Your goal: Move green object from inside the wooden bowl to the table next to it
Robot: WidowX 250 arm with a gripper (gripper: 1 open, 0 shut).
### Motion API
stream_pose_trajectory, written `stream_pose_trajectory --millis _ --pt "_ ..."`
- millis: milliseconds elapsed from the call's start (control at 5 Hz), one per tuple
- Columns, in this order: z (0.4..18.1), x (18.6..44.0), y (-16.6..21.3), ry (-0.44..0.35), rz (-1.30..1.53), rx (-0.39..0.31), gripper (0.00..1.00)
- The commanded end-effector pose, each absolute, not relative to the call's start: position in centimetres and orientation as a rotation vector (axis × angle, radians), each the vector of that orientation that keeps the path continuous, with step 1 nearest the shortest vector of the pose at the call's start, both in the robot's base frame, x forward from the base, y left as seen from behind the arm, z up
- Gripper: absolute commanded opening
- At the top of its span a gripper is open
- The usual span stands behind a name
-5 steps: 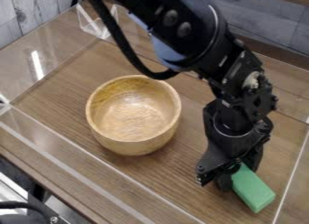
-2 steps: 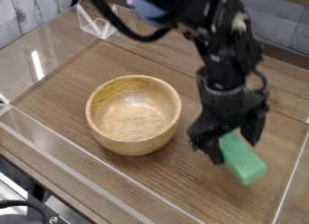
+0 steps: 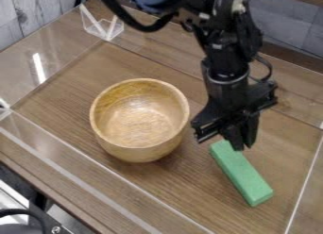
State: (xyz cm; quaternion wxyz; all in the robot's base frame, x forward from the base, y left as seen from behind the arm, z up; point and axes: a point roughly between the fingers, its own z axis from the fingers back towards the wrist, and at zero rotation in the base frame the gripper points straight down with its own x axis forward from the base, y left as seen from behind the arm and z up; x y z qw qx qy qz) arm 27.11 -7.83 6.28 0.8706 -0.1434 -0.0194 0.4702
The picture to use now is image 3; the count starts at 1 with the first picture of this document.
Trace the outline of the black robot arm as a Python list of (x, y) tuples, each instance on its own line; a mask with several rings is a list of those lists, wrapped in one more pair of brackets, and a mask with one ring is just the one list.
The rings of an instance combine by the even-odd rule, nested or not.
[(248, 0), (130, 0), (157, 17), (142, 25), (117, 0), (101, 0), (121, 21), (141, 32), (160, 30), (173, 18), (193, 33), (204, 53), (200, 62), (207, 104), (190, 121), (196, 140), (216, 135), (241, 151), (256, 141), (260, 112), (277, 103), (277, 84), (265, 75), (249, 75), (249, 62), (271, 63), (259, 55), (263, 32), (253, 23)]

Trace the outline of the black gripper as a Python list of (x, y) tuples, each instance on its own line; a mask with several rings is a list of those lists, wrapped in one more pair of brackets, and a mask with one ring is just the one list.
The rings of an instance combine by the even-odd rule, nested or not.
[(256, 141), (260, 112), (277, 103), (277, 84), (260, 79), (251, 84), (248, 66), (240, 75), (220, 75), (205, 59), (200, 68), (208, 99), (190, 121), (196, 141), (203, 143), (221, 135), (233, 150), (241, 151)]

